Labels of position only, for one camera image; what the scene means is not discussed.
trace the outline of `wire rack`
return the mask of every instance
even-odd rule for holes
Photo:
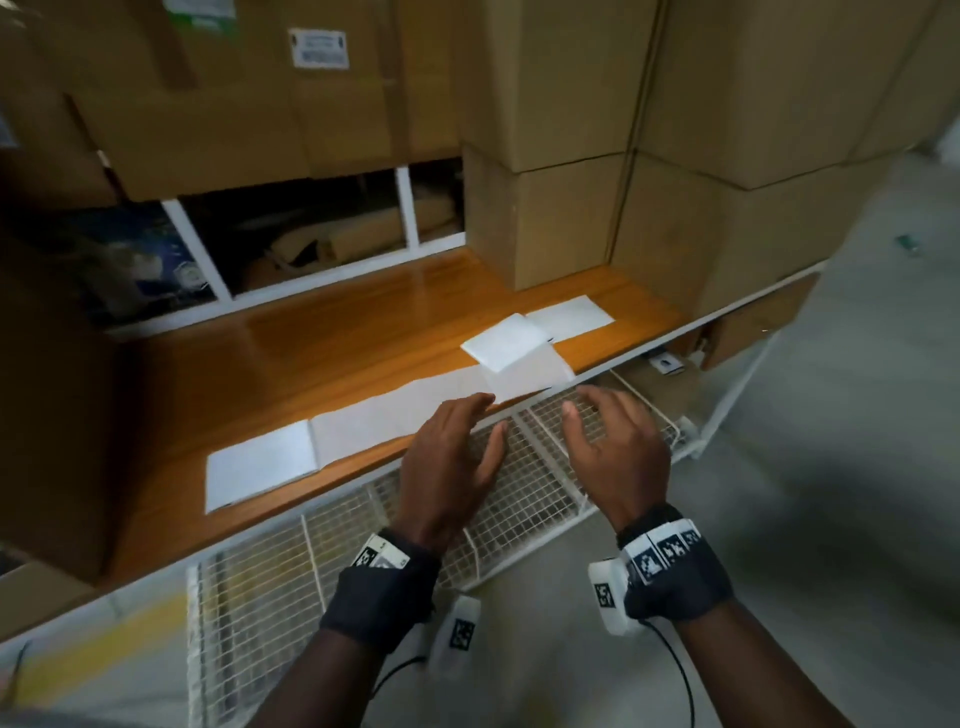
[[[599,413],[573,389],[511,410],[496,484],[447,552],[439,588],[471,589],[595,510],[566,456],[564,400],[576,404],[589,440],[603,436]],[[676,450],[686,434],[659,412],[655,416]],[[470,436],[475,456],[491,430]],[[343,491],[189,570],[191,728],[246,722],[316,631],[340,571],[396,514],[399,469]]]

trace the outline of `concrete floor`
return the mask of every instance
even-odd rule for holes
[[[918,256],[895,244],[904,233]],[[707,453],[672,479],[671,500],[740,598],[858,725],[960,715],[958,320],[960,172],[908,158]],[[707,396],[749,356],[711,375]],[[601,627],[586,568],[613,551],[593,517],[485,584],[468,679],[438,686],[405,670],[370,726],[686,725],[662,645]],[[172,634],[0,724],[183,725],[184,654]],[[697,722],[717,725],[683,657]]]

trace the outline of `forearm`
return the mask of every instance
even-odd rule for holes
[[[851,728],[735,599],[674,626],[724,728]]]
[[[260,706],[250,728],[352,728],[367,709],[383,655],[321,629]]]

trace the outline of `wooden shelf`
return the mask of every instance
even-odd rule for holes
[[[583,294],[616,322],[557,345],[577,372],[685,321],[606,266],[514,293],[458,250],[127,345],[136,374],[129,462],[99,586],[131,582],[334,488],[399,456],[410,438],[205,515],[214,450],[470,366],[460,349],[470,336]]]

